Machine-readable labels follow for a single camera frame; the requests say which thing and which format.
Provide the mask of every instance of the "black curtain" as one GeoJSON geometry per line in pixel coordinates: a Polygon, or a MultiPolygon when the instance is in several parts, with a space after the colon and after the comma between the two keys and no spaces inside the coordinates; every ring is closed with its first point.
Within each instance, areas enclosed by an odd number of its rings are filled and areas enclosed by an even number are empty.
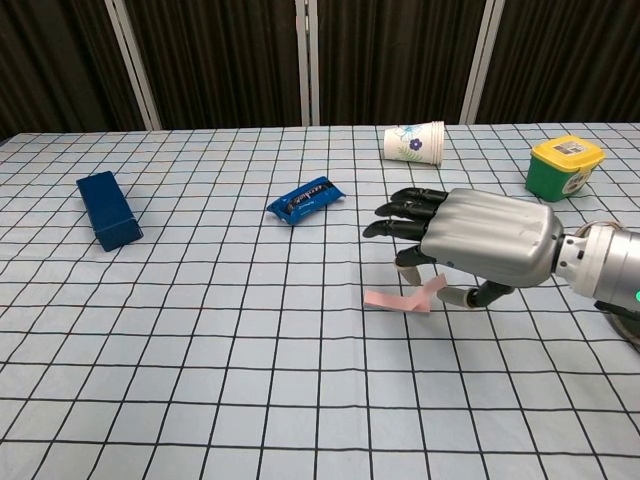
{"type": "Polygon", "coordinates": [[[319,0],[322,123],[458,123],[484,4],[319,0]]]}
{"type": "Polygon", "coordinates": [[[165,128],[300,125],[293,0],[127,0],[165,128]]]}
{"type": "Polygon", "coordinates": [[[103,1],[0,2],[0,139],[144,128],[103,1]]]}
{"type": "Polygon", "coordinates": [[[507,1],[476,121],[640,121],[640,1],[507,1]]]}

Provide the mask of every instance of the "blue box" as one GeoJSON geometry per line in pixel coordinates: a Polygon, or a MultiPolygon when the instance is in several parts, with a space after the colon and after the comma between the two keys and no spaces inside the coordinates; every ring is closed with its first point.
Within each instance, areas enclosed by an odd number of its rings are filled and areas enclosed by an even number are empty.
{"type": "Polygon", "coordinates": [[[76,181],[96,238],[106,252],[142,238],[142,230],[111,172],[76,181]]]}

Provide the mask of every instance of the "pink sticky note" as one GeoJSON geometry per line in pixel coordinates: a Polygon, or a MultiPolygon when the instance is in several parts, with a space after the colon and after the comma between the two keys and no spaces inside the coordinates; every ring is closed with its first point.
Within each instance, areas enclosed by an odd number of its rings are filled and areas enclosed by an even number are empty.
{"type": "Polygon", "coordinates": [[[431,311],[431,296],[446,286],[447,279],[444,274],[440,274],[433,277],[425,283],[420,290],[408,297],[365,290],[364,305],[366,307],[381,308],[383,310],[428,313],[431,311]]]}

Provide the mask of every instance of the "table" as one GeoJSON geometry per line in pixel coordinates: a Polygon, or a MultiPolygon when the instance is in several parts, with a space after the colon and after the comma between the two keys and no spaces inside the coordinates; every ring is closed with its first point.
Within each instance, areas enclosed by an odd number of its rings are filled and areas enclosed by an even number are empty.
{"type": "Polygon", "coordinates": [[[448,126],[440,170],[381,160],[382,132],[0,147],[0,478],[635,478],[640,353],[591,301],[553,278],[489,310],[363,311],[365,287],[413,290],[403,242],[359,232],[410,185],[536,201],[530,148],[567,132],[607,155],[553,204],[567,230],[640,231],[640,124],[448,126]],[[105,170],[144,231],[109,253],[75,186],[105,170]],[[264,213],[320,175],[347,197],[295,228],[264,213]]]}

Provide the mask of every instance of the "blue snack wrapper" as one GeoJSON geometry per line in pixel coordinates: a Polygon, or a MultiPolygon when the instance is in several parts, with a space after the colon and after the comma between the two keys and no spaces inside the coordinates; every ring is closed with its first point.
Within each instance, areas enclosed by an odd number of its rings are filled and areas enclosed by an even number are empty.
{"type": "Polygon", "coordinates": [[[295,225],[303,217],[344,196],[327,177],[318,177],[283,195],[269,205],[267,211],[275,213],[289,225],[295,225]]]}

